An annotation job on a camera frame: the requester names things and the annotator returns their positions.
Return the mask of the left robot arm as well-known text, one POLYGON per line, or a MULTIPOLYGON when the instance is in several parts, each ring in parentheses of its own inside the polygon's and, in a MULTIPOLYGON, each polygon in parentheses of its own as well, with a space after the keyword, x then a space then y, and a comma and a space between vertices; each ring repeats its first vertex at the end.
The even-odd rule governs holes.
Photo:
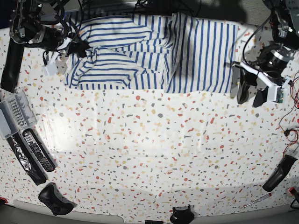
POLYGON ((266 19, 272 24, 273 43, 263 47, 255 61, 233 62, 240 69, 240 84, 237 93, 238 104, 249 99, 249 88, 257 86, 260 79, 266 87, 258 90, 253 106, 265 102, 282 103, 288 85, 292 81, 282 77, 283 70, 295 52, 299 50, 299 2, 297 0, 265 0, 264 5, 271 11, 266 19))

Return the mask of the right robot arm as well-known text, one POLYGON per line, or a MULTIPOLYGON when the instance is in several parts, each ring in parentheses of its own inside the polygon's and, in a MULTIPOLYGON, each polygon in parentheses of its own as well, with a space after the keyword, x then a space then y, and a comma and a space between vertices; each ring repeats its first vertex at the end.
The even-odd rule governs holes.
POLYGON ((58 73, 56 60, 62 55, 77 54, 86 57, 90 48, 87 41, 79 37, 79 27, 66 22, 65 5, 67 0, 19 0, 9 21, 10 52, 23 52, 27 48, 41 48, 43 54, 43 70, 47 75, 58 73), (56 11, 54 20, 42 21, 42 7, 49 4, 56 11))

